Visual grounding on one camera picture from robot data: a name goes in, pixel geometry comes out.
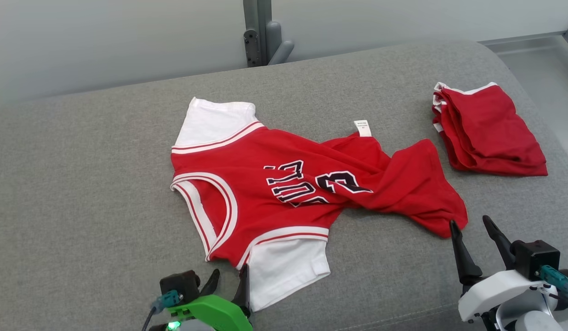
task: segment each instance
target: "white stripe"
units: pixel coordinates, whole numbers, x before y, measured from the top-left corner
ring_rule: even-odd
[[[435,108],[436,111],[439,111],[441,113],[441,107],[442,105],[447,105],[448,103],[445,102],[443,100],[443,98],[441,98],[440,96],[438,96],[437,94],[433,94],[433,107]]]
[[[225,243],[225,241],[227,241],[229,237],[231,237],[231,234],[235,229],[235,224],[237,224],[237,216],[238,216],[237,201],[235,200],[235,195],[233,194],[233,191],[231,190],[231,187],[229,187],[227,182],[225,182],[223,178],[220,178],[215,174],[211,174],[210,172],[188,172],[186,174],[175,176],[174,181],[172,183],[172,190],[174,189],[175,184],[185,180],[204,180],[205,182],[209,182],[220,191],[221,195],[223,195],[223,198],[225,199],[225,207],[227,208],[226,210],[227,214],[225,215],[225,222],[223,223],[223,228],[221,229],[221,233],[219,233],[218,235],[218,241],[210,249],[209,254],[206,256],[206,260],[209,260],[209,256],[216,249],[221,247],[221,245],[223,245],[223,243]]]
[[[172,146],[172,153],[189,154],[189,153],[196,153],[196,152],[200,152],[200,151],[207,151],[207,150],[213,149],[213,148],[223,147],[223,146],[231,144],[234,141],[237,141],[237,140],[243,138],[244,136],[250,134],[251,132],[253,132],[253,131],[255,131],[259,128],[263,128],[263,127],[264,127],[264,125],[262,123],[257,122],[256,124],[249,126],[248,128],[246,128],[243,131],[237,132],[236,134],[227,138],[226,140],[223,140],[222,142],[208,143],[208,146],[202,146],[202,147],[196,147],[196,145],[194,145],[194,146]],[[175,147],[193,147],[193,148],[175,149]]]
[[[230,135],[230,136],[227,136],[227,138],[221,138],[221,139],[219,139],[219,140],[214,140],[214,141],[207,141],[207,142],[200,143],[200,144],[192,144],[192,145],[173,145],[172,148],[175,148],[175,147],[194,148],[194,147],[202,147],[202,146],[205,146],[205,145],[212,145],[212,144],[216,144],[216,143],[221,143],[221,142],[223,142],[223,141],[227,141],[227,140],[230,140],[230,139],[234,138],[235,136],[237,136],[238,134],[240,134],[241,132],[243,132],[243,131],[244,131],[244,128],[247,128],[248,126],[251,127],[252,124],[261,124],[261,123],[260,123],[259,121],[257,121],[257,120],[255,120],[255,121],[253,121],[253,122],[246,123],[246,124],[245,124],[244,126],[242,126],[240,129],[235,130],[235,133],[234,133],[234,134],[232,134],[232,135]]]
[[[461,94],[466,94],[466,95],[470,95],[470,94],[475,94],[478,91],[484,90],[485,88],[489,88],[491,86],[498,86],[498,84],[496,84],[495,82],[490,82],[488,84],[486,84],[485,86],[479,87],[479,88],[475,88],[474,90],[469,90],[469,91],[462,91],[462,90],[458,90],[457,88],[450,88],[449,86],[447,86],[446,84],[442,83],[442,82],[437,82],[437,84],[435,85],[435,90],[437,92],[441,92],[441,89],[446,88],[448,90],[452,90]]]
[[[188,210],[190,211],[190,215],[192,216],[196,230],[198,230],[198,234],[200,235],[200,239],[202,240],[202,243],[204,245],[205,256],[208,256],[209,249],[216,243],[215,228],[213,227],[208,218],[208,215],[206,215],[206,212],[202,207],[202,201],[200,201],[200,195],[198,194],[196,187],[188,181],[180,182],[180,186],[175,185],[174,187],[178,190],[178,192],[181,193],[181,195],[184,197],[184,200],[186,201],[186,204],[188,205]]]
[[[433,126],[435,126],[435,130],[437,130],[437,132],[442,132],[443,131],[443,126],[439,123],[433,123]]]
[[[255,239],[253,239],[249,245],[248,248],[245,250],[245,253],[241,256],[241,259],[239,261],[239,263],[237,264],[237,269],[241,269],[244,266],[244,262],[246,260],[246,258],[249,255],[249,252],[251,251],[252,247],[254,247],[257,243],[259,243],[259,241],[263,241],[263,240],[269,240],[275,237],[280,237],[282,235],[287,235],[287,234],[295,234],[295,233],[315,233],[315,234],[324,234],[324,235],[329,235],[329,229],[327,228],[321,228],[318,226],[289,226],[287,228],[277,228],[276,230],[272,230],[272,231],[268,231],[262,235],[257,236]],[[284,240],[292,240],[292,239],[319,239],[319,240],[324,240],[327,241],[327,237],[323,237],[321,235],[309,235],[309,234],[300,234],[300,235],[291,235],[290,237],[284,237],[284,238],[278,238],[278,239],[274,239],[274,240],[270,240],[270,242],[272,241],[284,241]]]

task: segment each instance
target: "red jersey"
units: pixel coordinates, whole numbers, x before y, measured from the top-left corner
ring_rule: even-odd
[[[319,144],[266,128],[252,103],[193,99],[172,163],[206,259],[249,264],[253,310],[329,273],[324,244],[345,207],[403,214],[441,237],[450,220],[467,224],[431,141],[393,157],[357,132]]]

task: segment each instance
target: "basketball jersey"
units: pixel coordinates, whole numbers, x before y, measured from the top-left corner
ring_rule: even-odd
[[[329,227],[345,207],[403,214],[440,237],[450,220],[467,224],[431,141],[393,157],[358,132],[319,144],[265,127],[252,103],[192,99],[172,163],[206,260],[248,264],[253,311],[330,273]]]
[[[461,91],[438,82],[434,90],[433,125],[454,169],[501,176],[547,176],[540,143],[500,86],[491,82]]]

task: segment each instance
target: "white wall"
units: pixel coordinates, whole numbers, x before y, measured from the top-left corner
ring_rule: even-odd
[[[568,28],[568,0],[272,0],[290,60]],[[246,66],[243,0],[0,0],[0,103]]]
[[[246,67],[241,0],[0,0],[0,103]]]
[[[291,61],[421,38],[494,40],[568,29],[568,0],[272,0]]]

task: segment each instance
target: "gray fabric surface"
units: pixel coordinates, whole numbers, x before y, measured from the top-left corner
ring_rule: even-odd
[[[550,176],[505,178],[448,166],[431,125],[433,86],[497,82],[547,157]],[[249,101],[268,127],[324,141],[368,120],[387,153],[423,138],[466,201],[463,231],[485,274],[503,268],[488,214],[511,239],[543,239],[568,268],[568,156],[490,50],[469,41],[412,44],[272,67],[123,86],[0,109],[0,331],[135,330],[158,280],[205,263],[187,206],[169,190],[170,147],[194,96]],[[331,228],[332,274],[255,314],[259,331],[480,330],[458,321],[449,240],[397,215],[346,210]],[[155,316],[161,323],[168,315]]]

